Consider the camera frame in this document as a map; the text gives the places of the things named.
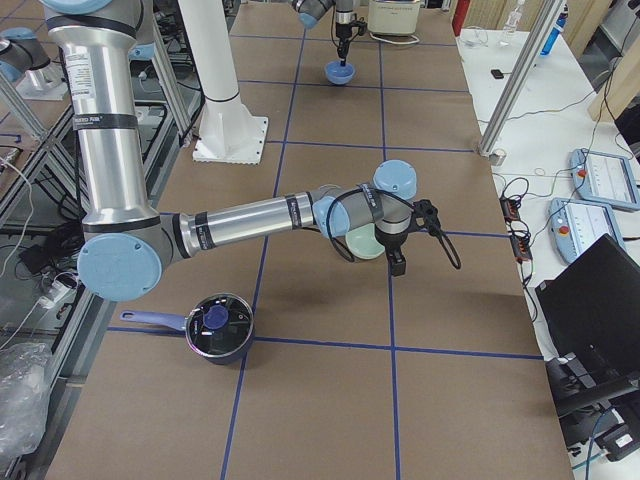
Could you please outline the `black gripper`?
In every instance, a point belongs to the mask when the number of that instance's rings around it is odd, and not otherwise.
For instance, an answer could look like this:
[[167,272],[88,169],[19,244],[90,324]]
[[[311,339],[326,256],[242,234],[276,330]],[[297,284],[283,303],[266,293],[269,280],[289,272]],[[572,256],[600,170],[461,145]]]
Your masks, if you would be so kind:
[[375,237],[385,248],[392,276],[406,273],[406,259],[401,253],[401,247],[409,234],[421,230],[434,237],[440,236],[438,209],[427,199],[416,201],[404,220],[395,223],[380,220],[375,223]]
[[366,22],[363,18],[353,19],[347,22],[336,21],[335,33],[337,35],[337,55],[341,65],[346,65],[347,55],[351,42],[358,36],[366,33]]

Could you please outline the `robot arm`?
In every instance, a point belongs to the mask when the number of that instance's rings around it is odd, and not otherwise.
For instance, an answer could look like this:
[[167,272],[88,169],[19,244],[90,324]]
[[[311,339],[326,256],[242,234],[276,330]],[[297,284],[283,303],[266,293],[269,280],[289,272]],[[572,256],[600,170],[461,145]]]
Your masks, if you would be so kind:
[[394,275],[410,233],[440,236],[435,206],[416,196],[417,175],[389,160],[353,190],[326,185],[218,212],[162,214],[150,204],[141,160],[129,56],[153,20],[147,1],[48,1],[50,37],[64,54],[90,208],[79,277],[111,301],[140,298],[173,263],[223,245],[316,226],[334,239],[370,224]]
[[327,13],[331,13],[332,40],[340,65],[345,66],[351,43],[356,37],[363,36],[367,31],[366,21],[356,13],[356,1],[292,0],[290,5],[305,29],[314,28]]

